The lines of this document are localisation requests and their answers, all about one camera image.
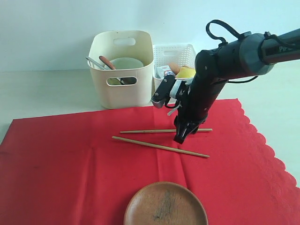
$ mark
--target black robotic arm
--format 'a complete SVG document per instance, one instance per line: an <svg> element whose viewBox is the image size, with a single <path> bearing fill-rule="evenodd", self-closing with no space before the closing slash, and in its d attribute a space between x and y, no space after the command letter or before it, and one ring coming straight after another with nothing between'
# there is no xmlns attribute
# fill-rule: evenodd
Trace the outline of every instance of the black robotic arm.
<svg viewBox="0 0 300 225"><path fill-rule="evenodd" d="M232 33L237 40L226 42L214 36L209 26L219 24ZM204 123L208 111L226 83L246 83L271 71L278 62L300 59L300 29L281 36L246 32L239 34L227 23L213 20L206 26L208 35L220 40L218 48L200 51L195 58L196 74L189 82L176 80L168 75L152 97L155 107L168 108L170 98L176 99L178 115L175 118L174 141L183 143L189 134L195 134ZM247 81L231 81L254 76Z"/></svg>

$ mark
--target table surface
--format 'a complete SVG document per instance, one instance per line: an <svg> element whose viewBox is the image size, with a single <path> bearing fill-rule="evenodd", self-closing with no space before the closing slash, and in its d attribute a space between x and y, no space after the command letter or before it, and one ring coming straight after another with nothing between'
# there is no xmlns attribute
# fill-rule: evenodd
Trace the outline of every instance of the table surface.
<svg viewBox="0 0 300 225"><path fill-rule="evenodd" d="M299 69L299 62L278 64L253 82L227 84L218 97L240 100L251 123L298 182ZM12 119L104 109L89 70L0 73L0 103L0 142Z"/></svg>

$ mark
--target white plastic bin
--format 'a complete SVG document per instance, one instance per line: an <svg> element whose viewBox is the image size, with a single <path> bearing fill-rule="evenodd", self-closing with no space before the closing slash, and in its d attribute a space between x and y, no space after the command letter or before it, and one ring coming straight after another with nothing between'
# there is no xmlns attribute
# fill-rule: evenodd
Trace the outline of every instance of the white plastic bin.
<svg viewBox="0 0 300 225"><path fill-rule="evenodd" d="M154 65L156 67L166 66L171 62L177 63L180 67L188 66L195 68L196 53L191 44L168 44L168 45L154 45ZM153 75L155 90L159 87L163 79Z"/></svg>
<svg viewBox="0 0 300 225"><path fill-rule="evenodd" d="M154 74L153 45L150 34L139 30L100 33L93 40L89 57L104 66L99 59L100 55L108 60L121 57L135 58L144 64L144 67L137 69L101 70L92 63L88 63L101 105L107 109L148 105L152 97ZM136 83L109 85L107 82L109 78L122 77L135 77Z"/></svg>

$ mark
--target brown wooden plate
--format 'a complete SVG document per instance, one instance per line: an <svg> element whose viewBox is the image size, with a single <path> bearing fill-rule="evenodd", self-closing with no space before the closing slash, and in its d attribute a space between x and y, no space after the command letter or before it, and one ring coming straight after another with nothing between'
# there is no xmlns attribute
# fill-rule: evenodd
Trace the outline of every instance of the brown wooden plate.
<svg viewBox="0 0 300 225"><path fill-rule="evenodd" d="M208 225L204 207L187 188L156 182L139 190L130 200L124 225Z"/></svg>

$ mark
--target wooden chopstick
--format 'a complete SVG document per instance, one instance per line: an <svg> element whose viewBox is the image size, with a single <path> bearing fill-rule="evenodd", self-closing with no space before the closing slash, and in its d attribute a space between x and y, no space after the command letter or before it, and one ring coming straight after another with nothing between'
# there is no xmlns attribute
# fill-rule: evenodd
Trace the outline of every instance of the wooden chopstick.
<svg viewBox="0 0 300 225"><path fill-rule="evenodd" d="M210 132L211 128L198 129L197 132ZM143 133L174 133L176 129L166 129L166 130L128 130L120 131L120 134L143 134Z"/></svg>
<svg viewBox="0 0 300 225"><path fill-rule="evenodd" d="M134 143L134 144L139 144L139 145L144 145L144 146L148 146L148 147L153 147L153 148L157 148L157 149L163 149L163 150L168 150L168 151L174 151L174 152L178 152L178 153L183 153L183 154L187 154L187 155L200 156L200 157L204 157L204 158L208 158L209 157L208 155L204 155L204 154L200 154L200 153L196 153L196 152L192 152L192 151L186 151L186 150L171 148L171 147L167 147L167 146L163 146L163 145L151 144L151 143L147 143L147 142L136 141L136 140L132 140L132 139L128 139L128 138L123 138L123 137L112 136L112 138L113 139L117 139L117 140L121 140L121 141L125 141L125 142Z"/></svg>

